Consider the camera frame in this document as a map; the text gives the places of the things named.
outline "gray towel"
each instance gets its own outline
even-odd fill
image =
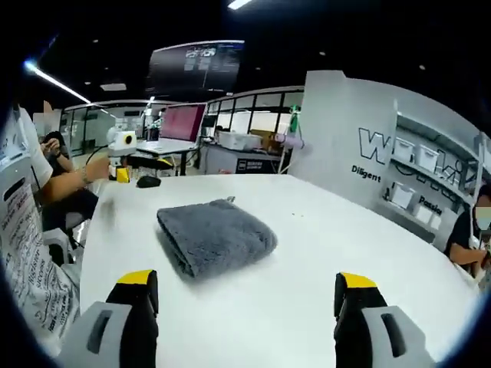
[[[181,271],[192,278],[241,268],[276,248],[276,236],[267,225],[225,199],[159,209],[157,219]]]

